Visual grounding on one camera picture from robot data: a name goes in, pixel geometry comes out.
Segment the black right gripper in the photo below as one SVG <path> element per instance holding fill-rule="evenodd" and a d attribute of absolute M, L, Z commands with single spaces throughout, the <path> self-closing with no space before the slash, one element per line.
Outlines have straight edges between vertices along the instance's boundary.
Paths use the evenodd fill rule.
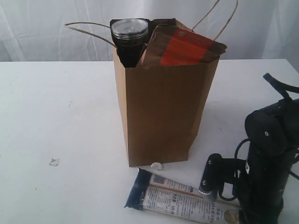
<path fill-rule="evenodd" d="M 277 224 L 283 193 L 292 167 L 292 150 L 265 156 L 250 150 L 245 165 L 245 185 L 239 200 L 250 224 Z"/>

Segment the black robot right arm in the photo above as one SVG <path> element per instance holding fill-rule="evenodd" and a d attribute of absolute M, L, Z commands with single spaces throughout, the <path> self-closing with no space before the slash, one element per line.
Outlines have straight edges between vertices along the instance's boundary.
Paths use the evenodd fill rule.
<path fill-rule="evenodd" d="M 239 202 L 246 224 L 276 224 L 292 165 L 298 162 L 299 101 L 282 99 L 245 119 L 250 141 Z"/>

